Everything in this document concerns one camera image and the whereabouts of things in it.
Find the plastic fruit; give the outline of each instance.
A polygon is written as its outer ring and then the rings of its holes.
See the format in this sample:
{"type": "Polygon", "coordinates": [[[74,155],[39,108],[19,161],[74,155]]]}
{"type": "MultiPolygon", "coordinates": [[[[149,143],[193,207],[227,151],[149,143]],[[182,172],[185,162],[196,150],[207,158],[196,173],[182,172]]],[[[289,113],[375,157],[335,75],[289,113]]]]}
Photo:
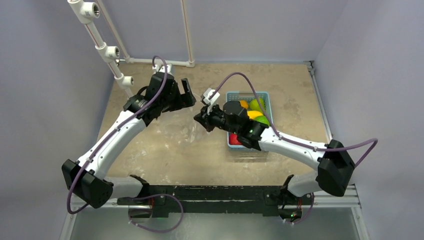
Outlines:
{"type": "Polygon", "coordinates": [[[237,140],[237,135],[235,135],[234,133],[231,133],[229,135],[229,144],[230,145],[242,145],[239,140],[237,140]]]}
{"type": "MultiPolygon", "coordinates": [[[[264,100],[259,97],[259,102],[262,105],[263,109],[265,110],[265,102],[264,102],[264,100]]],[[[253,99],[252,101],[250,101],[249,108],[251,110],[258,111],[258,112],[261,112],[262,113],[261,107],[259,106],[258,101],[256,101],[256,98],[253,99]]]]}
{"type": "Polygon", "coordinates": [[[271,125],[266,116],[257,116],[254,120],[268,126],[271,125]]]}
{"type": "Polygon", "coordinates": [[[249,103],[246,100],[240,100],[240,105],[245,109],[249,108],[249,103]]]}
{"type": "Polygon", "coordinates": [[[250,119],[255,119],[259,116],[263,116],[262,112],[260,111],[247,111],[247,115],[249,116],[250,119]]]}

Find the robotic arm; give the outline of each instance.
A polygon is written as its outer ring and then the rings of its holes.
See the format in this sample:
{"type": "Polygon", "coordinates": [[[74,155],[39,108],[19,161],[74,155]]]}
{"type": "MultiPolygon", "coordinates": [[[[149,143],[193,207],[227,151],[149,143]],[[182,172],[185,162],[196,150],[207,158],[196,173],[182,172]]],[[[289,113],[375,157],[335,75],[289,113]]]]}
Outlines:
{"type": "Polygon", "coordinates": [[[219,93],[209,99],[213,92],[214,90],[209,88],[203,94],[202,102],[205,106],[194,117],[194,120],[208,132],[219,128],[234,133],[237,135],[237,140],[246,148],[282,154],[314,170],[303,175],[289,176],[281,189],[282,199],[301,197],[322,190],[337,197],[345,194],[355,168],[347,151],[316,151],[318,148],[342,148],[343,145],[339,141],[331,140],[329,144],[326,144],[300,139],[280,131],[276,134],[268,125],[251,120],[247,110],[238,101],[228,101],[220,109],[219,105],[214,105],[219,93]],[[315,146],[315,149],[290,143],[279,135],[298,143],[315,146]]]}
{"type": "Polygon", "coordinates": [[[99,208],[109,199],[122,197],[136,197],[143,187],[143,180],[135,175],[129,177],[106,178],[106,174],[118,155],[130,143],[130,141],[143,131],[153,119],[157,119],[161,113],[172,112],[194,106],[196,99],[190,89],[189,81],[182,79],[184,93],[180,94],[177,82],[174,80],[173,68],[167,65],[167,79],[162,92],[156,100],[142,113],[132,120],[122,124],[130,116],[140,110],[158,92],[164,79],[165,68],[162,67],[150,79],[138,93],[128,99],[123,106],[118,118],[104,134],[104,136],[77,161],[66,160],[62,165],[62,172],[67,188],[70,189],[78,171],[89,160],[94,149],[102,146],[97,154],[91,158],[90,163],[83,171],[73,193],[90,204],[93,208],[99,208]],[[117,131],[110,138],[107,136],[112,131],[117,131]]]}

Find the red apple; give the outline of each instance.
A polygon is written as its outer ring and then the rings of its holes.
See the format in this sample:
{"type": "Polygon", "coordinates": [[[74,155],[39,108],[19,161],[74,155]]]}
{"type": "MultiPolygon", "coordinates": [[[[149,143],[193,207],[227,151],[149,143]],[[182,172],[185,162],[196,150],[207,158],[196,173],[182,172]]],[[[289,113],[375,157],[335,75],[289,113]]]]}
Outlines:
{"type": "Polygon", "coordinates": [[[237,140],[237,135],[234,133],[231,133],[229,135],[229,144],[230,145],[242,145],[239,140],[237,140]]]}

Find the plastic basket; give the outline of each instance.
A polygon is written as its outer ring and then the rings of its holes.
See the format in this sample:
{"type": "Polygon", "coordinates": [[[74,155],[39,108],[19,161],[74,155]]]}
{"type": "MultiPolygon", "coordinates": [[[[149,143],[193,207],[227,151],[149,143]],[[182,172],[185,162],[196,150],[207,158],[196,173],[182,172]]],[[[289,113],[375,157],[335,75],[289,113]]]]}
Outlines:
{"type": "MultiPolygon", "coordinates": [[[[258,97],[263,99],[263,102],[265,104],[265,112],[268,114],[268,116],[271,118],[271,122],[274,122],[273,120],[273,112],[271,111],[271,101],[270,101],[270,95],[267,91],[256,91],[256,94],[258,97]]],[[[245,92],[245,91],[229,91],[225,95],[225,101],[240,101],[240,100],[246,100],[248,103],[255,99],[255,95],[253,95],[252,92],[245,92]]],[[[230,133],[227,132],[226,135],[226,143],[228,144],[228,147],[232,150],[240,150],[240,151],[258,151],[253,148],[247,148],[242,145],[231,145],[230,144],[230,133]]]]}

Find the gray wall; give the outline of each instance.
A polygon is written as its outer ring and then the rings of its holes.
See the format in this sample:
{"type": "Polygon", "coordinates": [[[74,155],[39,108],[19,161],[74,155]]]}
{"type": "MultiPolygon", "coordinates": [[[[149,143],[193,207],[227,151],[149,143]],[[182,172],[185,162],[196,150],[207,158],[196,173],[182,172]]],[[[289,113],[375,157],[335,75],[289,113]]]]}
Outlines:
{"type": "Polygon", "coordinates": [[[334,137],[380,140],[354,174],[375,240],[424,235],[423,9],[422,0],[350,0],[316,59],[334,137]]]}
{"type": "Polygon", "coordinates": [[[58,239],[61,165],[96,140],[113,77],[65,0],[1,1],[0,23],[0,239],[58,239]]]}
{"type": "MultiPolygon", "coordinates": [[[[314,60],[347,0],[187,0],[198,62],[314,60]]],[[[129,54],[187,61],[178,0],[105,0],[129,54]]]]}

